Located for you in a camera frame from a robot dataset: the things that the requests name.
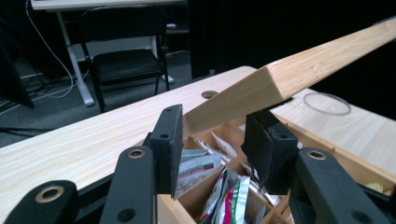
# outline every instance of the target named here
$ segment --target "wooden board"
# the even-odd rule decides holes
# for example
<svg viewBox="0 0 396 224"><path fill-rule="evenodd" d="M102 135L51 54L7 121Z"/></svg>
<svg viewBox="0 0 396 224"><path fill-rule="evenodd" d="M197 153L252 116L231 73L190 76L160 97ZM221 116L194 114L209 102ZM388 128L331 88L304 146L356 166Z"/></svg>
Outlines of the wooden board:
<svg viewBox="0 0 396 224"><path fill-rule="evenodd" d="M187 113L184 136L281 103L394 38L396 19L269 63Z"/></svg>

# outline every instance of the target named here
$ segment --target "white table leg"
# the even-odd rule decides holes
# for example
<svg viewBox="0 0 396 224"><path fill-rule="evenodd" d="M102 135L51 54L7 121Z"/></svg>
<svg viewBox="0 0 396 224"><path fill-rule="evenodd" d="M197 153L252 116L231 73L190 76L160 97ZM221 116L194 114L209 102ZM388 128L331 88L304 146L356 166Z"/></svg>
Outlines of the white table leg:
<svg viewBox="0 0 396 224"><path fill-rule="evenodd" d="M149 38L149 44L150 44L152 53L155 55L155 57L158 58L157 48L156 48L156 43L155 43L155 38L154 38L153 36L151 36L151 37ZM168 81L169 81L169 84L175 83L175 80L174 80L171 76L169 76L169 75L168 75Z"/></svg>
<svg viewBox="0 0 396 224"><path fill-rule="evenodd" d="M70 39L67 34L66 27L64 26L64 18L62 17L61 11L56 11L56 15L58 16L58 21L59 24L61 25L62 34L64 35L64 41L67 47L67 52L69 53L70 61L76 73L78 90L81 94L82 100L84 101L84 105L92 106L95 104L95 101L92 99L90 91L88 90L87 85L85 84L84 79L82 78L81 72L79 71L76 55L70 43Z"/></svg>

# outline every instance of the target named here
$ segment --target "desk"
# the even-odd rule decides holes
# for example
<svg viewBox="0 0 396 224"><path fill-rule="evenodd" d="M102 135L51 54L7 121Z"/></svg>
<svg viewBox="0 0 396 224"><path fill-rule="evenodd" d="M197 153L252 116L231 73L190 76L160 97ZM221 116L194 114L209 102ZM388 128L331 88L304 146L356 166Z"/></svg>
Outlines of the desk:
<svg viewBox="0 0 396 224"><path fill-rule="evenodd" d="M133 5L133 4L160 4L168 2L182 2L183 0L31 0L32 8L34 10L49 10L54 11L57 15L62 34L64 35L64 43L67 47L70 61L73 70L76 74L78 89L81 94L85 106L94 105L94 100L82 78L81 72L78 67L78 60L73 46L70 43L68 33L65 28L64 18L62 17L63 10L82 9L100 6L115 6L115 5Z"/></svg>
<svg viewBox="0 0 396 224"><path fill-rule="evenodd" d="M183 113L187 113L205 101L202 92L223 91L253 71L251 67L239 67L0 148L0 198L3 201L0 221L22 196L42 183L67 179L81 189L110 175L120 153L138 144L153 130L164 108L183 104ZM300 106L299 98L307 92L310 90L301 91L295 100L273 112L289 125L298 124L301 109L295 108ZM348 150L357 159L373 164L395 180L396 122L358 107L352 108L351 115L350 125L342 131L342 137L309 133L309 127L304 128L307 134L332 141L334 146Z"/></svg>

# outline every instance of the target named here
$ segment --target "round hole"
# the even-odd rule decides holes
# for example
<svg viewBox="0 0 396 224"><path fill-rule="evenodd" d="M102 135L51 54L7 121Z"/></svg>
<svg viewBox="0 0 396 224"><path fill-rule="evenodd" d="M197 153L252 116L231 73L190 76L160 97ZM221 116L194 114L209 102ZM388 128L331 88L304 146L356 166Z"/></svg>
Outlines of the round hole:
<svg viewBox="0 0 396 224"><path fill-rule="evenodd" d="M128 153L128 157L131 159L142 158L145 155L145 151L142 149L134 149Z"/></svg>
<svg viewBox="0 0 396 224"><path fill-rule="evenodd" d="M310 151L308 152L308 156L315 159L315 160L326 160L326 155L318 151Z"/></svg>
<svg viewBox="0 0 396 224"><path fill-rule="evenodd" d="M64 187L53 185L43 188L38 194L35 196L35 201L38 203L49 203L57 198L61 197L64 193Z"/></svg>
<svg viewBox="0 0 396 224"><path fill-rule="evenodd" d="M117 216L117 219L120 222L128 222L134 218L134 209L127 208L119 212L119 215Z"/></svg>
<svg viewBox="0 0 396 224"><path fill-rule="evenodd" d="M204 91L201 95L206 100L208 100L208 99L212 98L213 96L215 96L216 94L218 94L218 92L216 92L216 91Z"/></svg>
<svg viewBox="0 0 396 224"><path fill-rule="evenodd" d="M281 138L281 139L286 139L286 138L288 138L288 136L287 135L285 135L285 134L280 134L280 135L278 135L278 137L279 138Z"/></svg>
<svg viewBox="0 0 396 224"><path fill-rule="evenodd" d="M352 216L357 221L359 221L359 223L365 223L365 224L373 223L373 221L370 219L370 217L367 216L366 214L364 214L363 212L353 211Z"/></svg>

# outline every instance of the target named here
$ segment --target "brass grommet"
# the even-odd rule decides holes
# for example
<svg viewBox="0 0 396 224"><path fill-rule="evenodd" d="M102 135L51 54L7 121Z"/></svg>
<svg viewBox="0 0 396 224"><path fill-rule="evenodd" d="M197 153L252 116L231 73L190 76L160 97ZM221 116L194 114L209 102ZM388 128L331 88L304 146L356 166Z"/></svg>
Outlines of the brass grommet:
<svg viewBox="0 0 396 224"><path fill-rule="evenodd" d="M319 160L319 161L324 161L327 158L325 154L318 152L318 151L309 151L307 154L310 158Z"/></svg>
<svg viewBox="0 0 396 224"><path fill-rule="evenodd" d="M146 152L142 149L134 149L128 153L130 159L139 159L144 157Z"/></svg>
<svg viewBox="0 0 396 224"><path fill-rule="evenodd" d="M63 193L64 193L64 187L62 186L59 185L48 186L46 188L43 188L35 196L35 201L38 203L49 203L61 197Z"/></svg>

